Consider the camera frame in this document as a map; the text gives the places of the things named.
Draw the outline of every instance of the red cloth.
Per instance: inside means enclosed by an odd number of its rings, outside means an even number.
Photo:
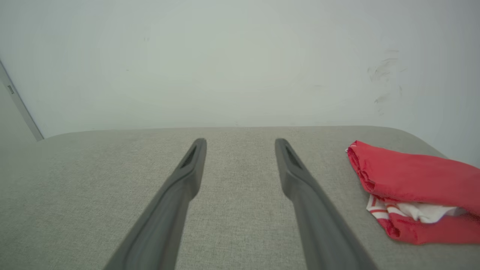
[[[436,223],[389,213],[378,218],[388,236],[412,244],[480,244],[480,169],[462,162],[404,154],[355,141],[347,150],[365,191],[385,203],[423,202],[468,211]]]

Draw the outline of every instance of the red and white garment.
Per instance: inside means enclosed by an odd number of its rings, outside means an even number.
[[[355,141],[347,149],[388,236],[412,244],[480,244],[480,170],[454,160],[411,155]]]

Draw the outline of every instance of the gray fabric surface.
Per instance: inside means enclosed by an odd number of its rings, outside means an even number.
[[[442,156],[380,127],[193,128],[91,131],[0,156],[0,269],[101,269],[194,139],[207,139],[177,269],[305,269],[274,140],[286,138],[380,269],[473,269],[480,246],[390,240],[345,149],[354,140]]]

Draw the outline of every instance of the white fabric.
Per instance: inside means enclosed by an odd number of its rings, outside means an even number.
[[[411,217],[415,221],[422,223],[435,223],[443,216],[458,216],[466,213],[466,211],[459,207],[433,205],[427,203],[398,203],[385,204],[375,196],[370,195],[367,204],[367,210],[376,219],[389,219],[389,214],[395,213],[404,217]]]

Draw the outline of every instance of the folded red cloth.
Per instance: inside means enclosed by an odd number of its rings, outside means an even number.
[[[384,204],[420,202],[456,206],[468,212],[444,216],[436,223],[427,224],[390,211],[380,215],[371,211],[388,236],[412,244],[480,244],[480,169],[454,160],[390,151],[360,141],[351,144],[347,153],[365,191]]]

